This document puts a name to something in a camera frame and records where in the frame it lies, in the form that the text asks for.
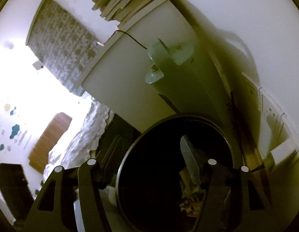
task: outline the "white screw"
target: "white screw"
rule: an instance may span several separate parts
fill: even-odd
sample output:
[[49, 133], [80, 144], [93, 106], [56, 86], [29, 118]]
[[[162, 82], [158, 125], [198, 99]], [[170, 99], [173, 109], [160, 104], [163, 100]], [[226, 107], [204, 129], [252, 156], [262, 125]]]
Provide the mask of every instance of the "white screw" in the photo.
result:
[[62, 170], [62, 166], [57, 166], [57, 167], [55, 167], [55, 172], [56, 172], [56, 173], [61, 172], [61, 170]]
[[90, 165], [90, 166], [91, 165], [95, 165], [96, 164], [96, 160], [95, 159], [90, 159], [90, 160], [87, 161], [87, 164]]
[[210, 165], [216, 165], [216, 163], [217, 163], [217, 161], [215, 160], [215, 159], [209, 159], [208, 160], [208, 163], [210, 164]]
[[249, 169], [248, 169], [247, 166], [242, 166], [242, 167], [241, 167], [241, 170], [242, 170], [243, 172], [246, 172], [246, 173], [249, 171]]

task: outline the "black chair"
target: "black chair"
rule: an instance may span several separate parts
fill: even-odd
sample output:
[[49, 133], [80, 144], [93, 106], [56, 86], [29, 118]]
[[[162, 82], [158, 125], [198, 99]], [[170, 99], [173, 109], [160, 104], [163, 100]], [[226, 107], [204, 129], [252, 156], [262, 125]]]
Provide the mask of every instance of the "black chair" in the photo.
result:
[[14, 227], [21, 230], [34, 202], [21, 165], [0, 164], [0, 191], [16, 220]]

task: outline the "curtain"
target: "curtain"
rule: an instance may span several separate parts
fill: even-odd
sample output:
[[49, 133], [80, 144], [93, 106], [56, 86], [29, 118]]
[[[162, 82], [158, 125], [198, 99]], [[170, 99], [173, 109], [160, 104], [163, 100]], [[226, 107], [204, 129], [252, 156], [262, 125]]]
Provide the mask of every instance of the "curtain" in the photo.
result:
[[32, 21], [26, 45], [71, 93], [99, 45], [95, 36], [54, 0], [42, 0]]

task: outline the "white bedding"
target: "white bedding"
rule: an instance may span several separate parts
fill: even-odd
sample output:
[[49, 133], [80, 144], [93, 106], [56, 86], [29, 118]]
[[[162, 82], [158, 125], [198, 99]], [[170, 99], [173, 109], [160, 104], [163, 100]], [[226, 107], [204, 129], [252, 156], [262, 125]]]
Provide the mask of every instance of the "white bedding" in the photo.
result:
[[[109, 123], [112, 117], [113, 112], [110, 108], [92, 98], [90, 110], [81, 130], [77, 132], [77, 128], [71, 123], [69, 129], [49, 152], [48, 164], [43, 173], [44, 182], [58, 165], [69, 169], [78, 167], [87, 161], [90, 158], [90, 150], [97, 149], [99, 139], [104, 133], [107, 122]], [[76, 135], [70, 143], [67, 143], [66, 137], [71, 137], [72, 132], [75, 132]]]

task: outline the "black cable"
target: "black cable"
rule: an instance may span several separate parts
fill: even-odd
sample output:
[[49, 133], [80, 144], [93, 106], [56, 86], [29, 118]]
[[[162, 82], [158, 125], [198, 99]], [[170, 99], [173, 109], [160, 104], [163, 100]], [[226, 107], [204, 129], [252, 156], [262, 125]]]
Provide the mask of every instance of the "black cable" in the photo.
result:
[[259, 166], [256, 167], [255, 169], [251, 170], [251, 172], [253, 173], [253, 172], [256, 172], [256, 171], [258, 171], [258, 170], [260, 170], [260, 169], [263, 169], [263, 168], [265, 168], [265, 164], [264, 164], [264, 163], [262, 163], [261, 165], [259, 165]]
[[131, 36], [131, 35], [128, 34], [127, 32], [124, 32], [124, 31], [121, 31], [121, 30], [115, 30], [114, 33], [111, 35], [111, 37], [114, 36], [114, 34], [115, 34], [116, 32], [121, 32], [121, 33], [126, 34], [127, 36], [131, 37], [132, 40], [134, 40], [138, 45], [140, 45], [142, 48], [144, 48], [144, 49], [147, 50], [147, 48], [146, 48], [144, 45], [140, 44], [140, 43], [139, 43], [133, 36]]

